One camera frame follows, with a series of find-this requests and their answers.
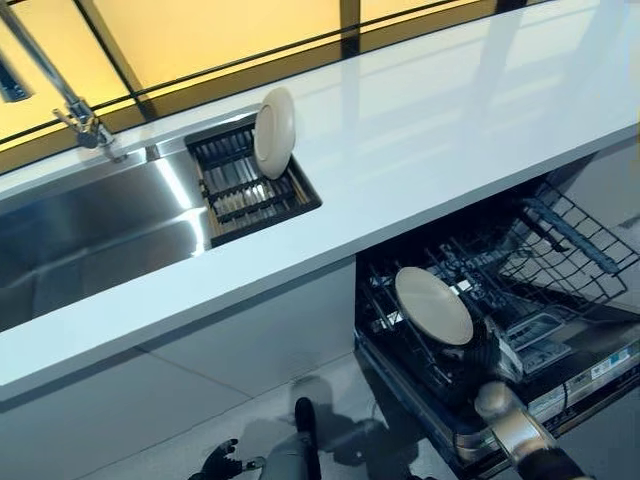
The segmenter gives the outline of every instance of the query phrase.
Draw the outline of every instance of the metal rack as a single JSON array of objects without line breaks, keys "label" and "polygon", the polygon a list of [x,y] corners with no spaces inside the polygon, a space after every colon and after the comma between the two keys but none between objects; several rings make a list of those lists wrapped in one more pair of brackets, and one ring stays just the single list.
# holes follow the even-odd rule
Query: metal rack
[{"label": "metal rack", "polygon": [[511,341],[523,356],[536,353],[531,349],[544,341],[550,356],[539,360],[542,368],[570,350],[544,339],[565,322],[625,292],[620,273],[640,258],[549,183],[542,183],[534,194],[503,197],[494,206],[481,211],[491,211],[491,217],[476,218],[468,228],[464,223],[478,212],[460,215],[462,225],[451,235],[438,235],[437,225],[431,230],[425,226],[413,237],[422,243],[377,251],[361,268],[360,311],[367,328],[402,342],[404,351],[421,365],[422,370],[416,370],[440,394],[456,388],[457,367],[445,359],[448,369],[443,371],[443,346],[403,321],[393,286],[400,268],[429,270],[463,300],[481,332],[465,347],[471,357],[492,355],[482,345],[495,336]]},{"label": "metal rack", "polygon": [[271,180],[253,156],[255,115],[185,138],[196,159],[215,231],[212,247],[275,225],[321,205],[293,157]]}]

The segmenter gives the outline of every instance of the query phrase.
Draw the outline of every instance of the window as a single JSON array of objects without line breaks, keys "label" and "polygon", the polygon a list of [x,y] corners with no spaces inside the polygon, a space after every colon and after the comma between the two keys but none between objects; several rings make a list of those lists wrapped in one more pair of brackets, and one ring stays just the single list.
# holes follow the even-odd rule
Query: window
[{"label": "window", "polygon": [[[76,92],[113,131],[496,13],[497,0],[13,0]],[[0,103],[0,173],[74,146],[63,100],[0,22],[35,93]]]}]

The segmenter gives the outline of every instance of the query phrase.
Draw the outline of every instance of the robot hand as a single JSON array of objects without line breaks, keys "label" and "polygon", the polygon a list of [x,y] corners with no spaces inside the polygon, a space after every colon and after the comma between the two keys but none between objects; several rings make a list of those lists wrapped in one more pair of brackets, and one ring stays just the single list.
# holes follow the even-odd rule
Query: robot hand
[{"label": "robot hand", "polygon": [[524,480],[589,480],[506,384],[483,385],[475,408]]},{"label": "robot hand", "polygon": [[229,480],[240,475],[246,470],[257,470],[264,467],[265,460],[262,457],[255,457],[246,462],[227,458],[228,455],[236,451],[234,445],[238,440],[231,439],[222,443],[216,448],[202,466],[202,470],[189,477],[189,480]]}]

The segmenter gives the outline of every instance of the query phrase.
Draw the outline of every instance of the white countertop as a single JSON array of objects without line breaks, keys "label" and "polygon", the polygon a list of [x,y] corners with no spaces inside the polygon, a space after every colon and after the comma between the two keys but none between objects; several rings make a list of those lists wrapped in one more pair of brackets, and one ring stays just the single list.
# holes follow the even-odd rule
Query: white countertop
[{"label": "white countertop", "polygon": [[[562,0],[277,82],[322,207],[0,334],[0,400],[636,134],[640,4]],[[119,135],[198,130],[260,87]],[[81,168],[75,150],[0,178],[0,197]]]}]

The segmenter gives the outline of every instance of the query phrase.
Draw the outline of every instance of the faucet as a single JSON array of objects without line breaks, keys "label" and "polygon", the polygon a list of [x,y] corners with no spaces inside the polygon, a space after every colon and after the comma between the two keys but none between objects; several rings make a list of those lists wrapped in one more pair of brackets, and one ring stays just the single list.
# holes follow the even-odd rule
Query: faucet
[{"label": "faucet", "polygon": [[[78,144],[90,149],[101,148],[104,155],[111,161],[122,160],[124,157],[115,155],[111,148],[114,141],[113,134],[91,110],[87,102],[76,95],[6,0],[0,0],[0,18],[64,98],[69,114],[66,115],[57,108],[53,110],[53,114],[76,133]],[[0,51],[0,87],[2,97],[9,102],[26,100],[30,96],[29,89],[9,66],[2,51]]]}]

